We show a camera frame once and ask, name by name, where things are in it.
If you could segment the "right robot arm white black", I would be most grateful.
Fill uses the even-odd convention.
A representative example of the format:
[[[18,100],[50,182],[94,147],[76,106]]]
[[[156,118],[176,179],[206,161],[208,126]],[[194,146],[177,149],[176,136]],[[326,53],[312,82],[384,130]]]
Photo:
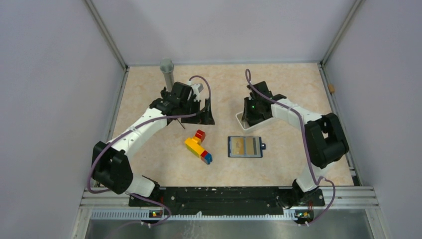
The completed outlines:
[[[264,81],[247,88],[250,94],[244,98],[243,112],[237,114],[245,132],[282,120],[302,133],[308,165],[293,182],[292,199],[298,205],[305,205],[329,168],[349,151],[339,118],[334,113],[309,111],[284,95],[273,95]]]

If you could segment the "gold credit card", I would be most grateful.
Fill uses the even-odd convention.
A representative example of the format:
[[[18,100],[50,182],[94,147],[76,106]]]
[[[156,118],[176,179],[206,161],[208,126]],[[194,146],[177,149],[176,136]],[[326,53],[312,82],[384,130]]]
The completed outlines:
[[[260,153],[260,143],[257,137],[247,137],[245,139],[245,154],[250,157],[258,157]]]
[[[244,139],[242,137],[236,137],[231,139],[232,154],[235,156],[244,155]]]

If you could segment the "dark blue card holder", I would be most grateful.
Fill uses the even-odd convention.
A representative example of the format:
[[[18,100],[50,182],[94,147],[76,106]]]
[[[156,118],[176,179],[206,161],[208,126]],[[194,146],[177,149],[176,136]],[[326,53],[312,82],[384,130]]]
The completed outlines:
[[[262,158],[266,150],[266,144],[259,136],[229,136],[227,144],[230,158]]]

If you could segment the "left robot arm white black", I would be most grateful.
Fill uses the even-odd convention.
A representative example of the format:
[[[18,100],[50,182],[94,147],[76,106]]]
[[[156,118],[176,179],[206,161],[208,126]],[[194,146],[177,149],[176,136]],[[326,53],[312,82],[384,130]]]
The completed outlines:
[[[148,206],[159,201],[158,183],[132,172],[131,159],[155,133],[173,120],[180,119],[189,124],[214,124],[213,119],[205,120],[211,114],[211,99],[201,107],[200,93],[209,88],[205,82],[186,84],[175,82],[172,89],[164,88],[145,113],[123,133],[109,142],[99,141],[93,147],[92,166],[89,178],[106,187],[106,191],[116,194],[135,193]]]

